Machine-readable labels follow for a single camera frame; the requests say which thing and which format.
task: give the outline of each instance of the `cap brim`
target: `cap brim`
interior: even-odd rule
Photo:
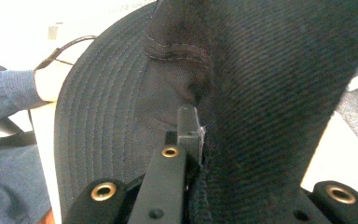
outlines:
[[[132,12],[103,32],[62,86],[55,121],[62,214],[89,182],[102,177],[129,182],[145,172],[150,154],[129,146],[129,134],[146,67],[142,33],[152,9]]]
[[[153,5],[101,34],[62,86],[56,110],[55,162],[62,216],[92,181],[124,183],[145,173],[152,151],[176,130],[176,111],[193,104],[203,67],[145,55]]]

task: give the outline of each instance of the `white floor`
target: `white floor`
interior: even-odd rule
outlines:
[[[98,35],[148,2],[153,1],[0,0],[0,64],[8,69],[33,69],[56,47],[82,35]],[[49,27],[58,29],[55,40],[48,39]],[[87,45],[62,59],[75,62]],[[26,114],[14,119],[30,129]],[[312,190],[316,182],[329,179],[358,190],[358,139],[340,115],[330,121],[302,186]]]

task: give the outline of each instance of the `person's arm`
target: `person's arm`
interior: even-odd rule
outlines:
[[[70,65],[52,63],[36,72],[0,72],[0,119],[56,101],[70,69]]]
[[[0,119],[44,105],[34,84],[34,71],[0,72]]]

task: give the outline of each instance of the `stitching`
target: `stitching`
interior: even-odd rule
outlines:
[[[129,59],[129,57],[131,56],[131,54],[134,52],[134,50],[132,50],[129,54],[127,54],[127,56],[126,56],[126,58],[123,60],[124,62],[126,62],[128,59]],[[141,57],[141,55],[142,54],[138,54],[138,56],[136,56],[136,58],[135,58],[135,60],[132,62],[132,65],[130,66],[130,67],[133,67],[134,65],[135,65],[135,63],[136,62],[138,62],[138,59]],[[119,87],[119,89],[118,89],[118,96],[117,96],[117,100],[116,100],[116,103],[115,103],[115,105],[117,105],[117,103],[119,102],[119,100],[120,100],[120,96],[122,95],[122,91],[123,91],[123,87],[124,87],[124,85],[125,85],[125,83],[126,83],[126,81],[127,81],[127,79],[129,78],[129,76],[125,76],[124,77],[124,80],[122,81],[122,83],[121,83],[121,85],[120,85],[120,87]],[[125,120],[126,120],[126,122],[127,122],[127,120],[128,120],[128,113],[126,113],[126,118],[125,118]],[[126,152],[126,150],[125,150],[125,148],[124,148],[124,146],[125,146],[125,144],[126,144],[126,141],[125,141],[125,134],[124,134],[124,140],[123,140],[123,144],[122,144],[122,150],[120,151],[120,154],[119,154],[119,156],[121,156],[121,154],[124,154],[125,152]],[[123,182],[125,182],[125,162],[121,162],[121,164],[122,164],[122,173],[121,173],[121,180],[123,181]]]
[[[137,58],[136,58],[137,60],[136,60],[136,61],[138,61],[138,59],[139,59],[140,57],[141,57],[141,54],[137,56]],[[137,87],[139,87],[140,84],[142,83],[142,81],[144,80],[146,65],[147,65],[147,63],[145,63],[145,64],[143,65],[142,70],[141,70],[141,71],[142,71],[142,74],[136,78],[136,80],[135,80],[135,85],[132,86],[131,97],[130,97],[130,105],[129,105],[128,110],[126,111],[126,127],[125,127],[125,131],[124,131],[124,132],[125,132],[124,137],[126,136],[127,131],[128,131],[128,128],[129,128],[128,119],[129,119],[129,117],[130,117],[130,116],[129,116],[129,112],[130,112],[130,110],[131,110],[131,105],[133,105],[133,114],[132,114],[132,122],[133,122],[133,117],[134,117],[134,113],[135,113],[135,109],[136,109],[136,102],[137,102],[137,98],[138,98],[139,92],[140,92],[139,88],[137,88]],[[137,89],[136,98],[134,98],[135,88]],[[130,133],[130,135],[131,135],[130,139],[132,139],[132,138],[133,138],[133,132],[132,132],[132,131],[129,131],[129,133]],[[133,153],[133,151],[132,151],[132,145],[133,145],[132,140],[130,141],[130,144],[131,144],[131,147],[130,147],[130,149],[131,149],[131,154],[129,153],[129,154],[130,154],[129,157],[131,158],[132,153]],[[127,145],[127,144],[126,144],[126,141],[124,141],[123,148],[126,148],[126,145]],[[129,160],[129,162],[131,163],[131,167],[132,167],[132,165],[133,165],[132,158],[131,158],[131,160]],[[125,167],[126,167],[126,166],[125,166],[125,162],[124,162],[124,169],[123,169],[124,177],[126,176],[126,169],[125,169]],[[135,174],[135,172],[133,172],[133,169],[130,169],[130,172],[131,172],[132,175]]]
[[[192,62],[195,62],[195,63],[200,63],[200,65],[202,65],[205,69],[211,70],[210,66],[205,65],[205,63],[202,62],[201,60],[197,60],[196,58],[192,58],[192,57],[178,57],[178,58],[163,59],[163,58],[152,56],[151,54],[149,54],[147,52],[145,54],[146,54],[147,57],[150,57],[150,58],[156,59],[156,60],[160,60],[160,61],[173,62],[173,61],[176,61],[176,60],[189,60],[189,61],[192,61]]]
[[[158,45],[158,46],[160,46],[162,48],[171,48],[171,47],[176,47],[176,46],[196,48],[196,49],[200,49],[202,51],[202,53],[205,53],[208,58],[211,58],[211,56],[209,56],[208,52],[205,49],[203,49],[203,48],[201,48],[201,47],[199,47],[197,45],[179,44],[179,43],[170,44],[170,45],[162,45],[159,42],[157,42],[156,39],[153,39],[150,35],[148,35],[146,32],[145,32],[145,35],[149,40],[153,41],[156,45]]]

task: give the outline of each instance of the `screw hole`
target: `screw hole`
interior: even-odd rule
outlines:
[[[159,219],[164,216],[164,212],[159,208],[153,209],[149,212],[149,216],[153,219]]]
[[[110,192],[109,188],[101,188],[101,189],[98,189],[97,194],[98,194],[98,196],[103,197],[103,196],[107,195],[109,192]]]
[[[175,150],[168,149],[165,153],[166,153],[167,155],[174,155],[176,152],[175,152]]]
[[[293,215],[295,215],[295,218],[300,221],[309,221],[310,218],[305,214],[303,211],[296,210]]]
[[[344,199],[344,200],[348,200],[350,198],[350,196],[348,194],[346,194],[345,192],[340,191],[340,190],[336,190],[336,189],[333,189],[333,194],[336,197]]]

